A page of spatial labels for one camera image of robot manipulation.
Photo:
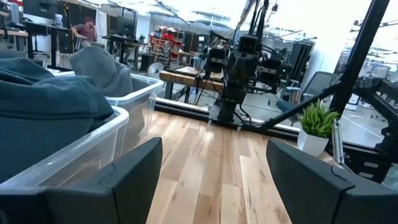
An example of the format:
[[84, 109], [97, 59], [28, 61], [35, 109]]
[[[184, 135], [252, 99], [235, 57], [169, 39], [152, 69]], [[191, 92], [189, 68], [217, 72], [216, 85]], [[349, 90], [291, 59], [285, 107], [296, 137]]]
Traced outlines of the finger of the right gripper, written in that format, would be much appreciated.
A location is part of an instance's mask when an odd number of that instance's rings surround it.
[[210, 48], [207, 52], [205, 73], [221, 73], [224, 68], [224, 49]]
[[279, 84], [281, 74], [281, 60], [270, 58], [263, 61], [259, 67], [259, 80], [265, 84]]

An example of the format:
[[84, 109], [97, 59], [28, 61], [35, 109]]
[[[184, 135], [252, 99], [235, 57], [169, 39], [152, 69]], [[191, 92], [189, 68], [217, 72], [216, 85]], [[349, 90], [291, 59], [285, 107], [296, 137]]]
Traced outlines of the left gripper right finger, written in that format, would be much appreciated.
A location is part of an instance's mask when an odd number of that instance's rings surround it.
[[277, 140], [266, 158], [292, 223], [397, 224], [397, 191]]

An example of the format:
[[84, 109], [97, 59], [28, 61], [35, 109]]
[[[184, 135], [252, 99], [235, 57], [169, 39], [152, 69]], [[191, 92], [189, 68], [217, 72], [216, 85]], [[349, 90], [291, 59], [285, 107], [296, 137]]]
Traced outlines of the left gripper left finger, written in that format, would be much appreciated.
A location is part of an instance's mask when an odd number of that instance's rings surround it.
[[64, 187], [2, 190], [1, 223], [145, 223], [161, 164], [162, 138], [154, 137]]

